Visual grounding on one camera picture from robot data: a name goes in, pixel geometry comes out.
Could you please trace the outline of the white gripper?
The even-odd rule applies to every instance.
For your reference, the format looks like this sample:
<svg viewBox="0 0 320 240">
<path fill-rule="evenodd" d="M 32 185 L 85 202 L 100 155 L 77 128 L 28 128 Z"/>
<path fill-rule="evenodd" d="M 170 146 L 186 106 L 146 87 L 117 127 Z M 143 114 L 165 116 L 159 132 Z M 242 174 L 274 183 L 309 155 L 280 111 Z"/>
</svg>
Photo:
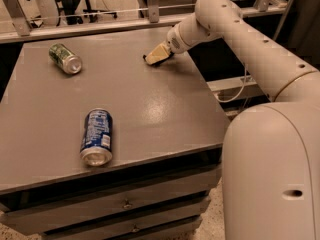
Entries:
<svg viewBox="0 0 320 240">
<path fill-rule="evenodd" d="M 180 54 L 190 49 L 181 38 L 179 30 L 176 27 L 171 28 L 167 33 L 166 43 L 160 43 L 145 57 L 148 65 L 153 65 L 167 59 L 171 52 Z"/>
</svg>

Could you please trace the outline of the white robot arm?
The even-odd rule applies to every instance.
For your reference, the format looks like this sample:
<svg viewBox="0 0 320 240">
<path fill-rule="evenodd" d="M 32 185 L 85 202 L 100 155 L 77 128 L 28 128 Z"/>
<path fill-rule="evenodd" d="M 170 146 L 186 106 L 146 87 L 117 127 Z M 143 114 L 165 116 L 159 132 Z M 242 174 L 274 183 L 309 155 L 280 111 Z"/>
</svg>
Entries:
<svg viewBox="0 0 320 240">
<path fill-rule="evenodd" d="M 225 239 L 320 240 L 320 72 L 247 24 L 230 0 L 197 0 L 145 60 L 217 38 L 268 98 L 241 112 L 224 137 Z"/>
</svg>

